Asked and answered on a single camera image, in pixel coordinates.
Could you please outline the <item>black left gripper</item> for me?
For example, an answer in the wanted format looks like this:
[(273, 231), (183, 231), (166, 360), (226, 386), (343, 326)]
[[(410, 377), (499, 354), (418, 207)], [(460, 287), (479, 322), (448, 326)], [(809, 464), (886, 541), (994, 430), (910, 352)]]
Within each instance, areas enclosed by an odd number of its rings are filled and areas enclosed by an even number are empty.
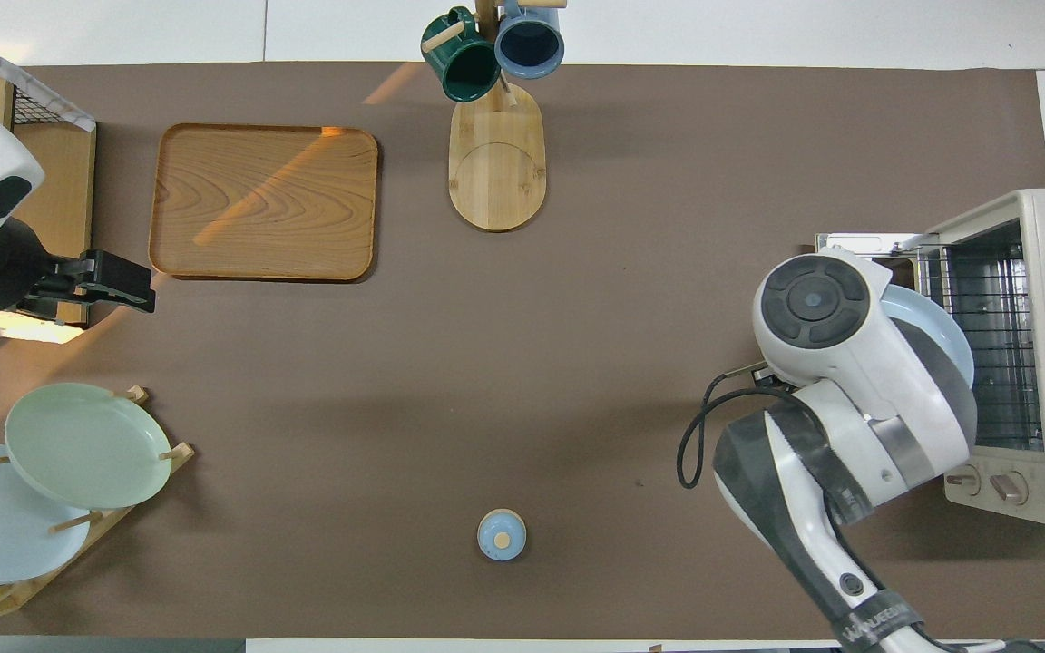
[(40, 277), (24, 295), (22, 314), (54, 321), (63, 303), (112, 303), (150, 314), (156, 310), (150, 281), (150, 269), (103, 249), (87, 249), (76, 258), (46, 255)]

